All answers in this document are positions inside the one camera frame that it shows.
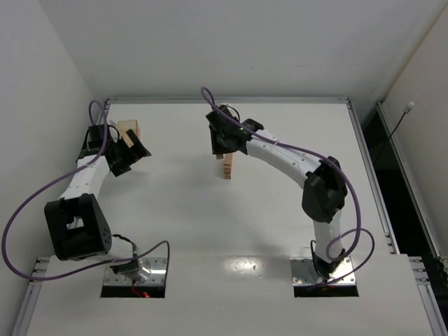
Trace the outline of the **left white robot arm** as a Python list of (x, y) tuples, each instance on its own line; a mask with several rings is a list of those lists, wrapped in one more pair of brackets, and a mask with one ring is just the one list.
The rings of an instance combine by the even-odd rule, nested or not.
[(113, 237), (97, 201), (105, 178), (116, 177), (151, 153), (140, 140), (135, 120), (88, 128), (76, 160), (77, 171), (58, 200), (44, 207), (55, 255), (61, 261), (102, 260), (113, 248)]

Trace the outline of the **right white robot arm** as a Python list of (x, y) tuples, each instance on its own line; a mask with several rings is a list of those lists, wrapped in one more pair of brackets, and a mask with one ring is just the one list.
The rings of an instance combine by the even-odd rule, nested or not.
[(329, 279), (345, 252), (340, 241), (340, 220), (347, 187), (326, 162), (301, 151), (280, 146), (278, 139), (253, 119), (236, 125), (229, 108), (206, 114), (211, 134), (212, 153), (241, 152), (258, 158), (287, 175), (302, 189), (302, 209), (313, 221), (316, 245), (312, 254), (317, 274)]

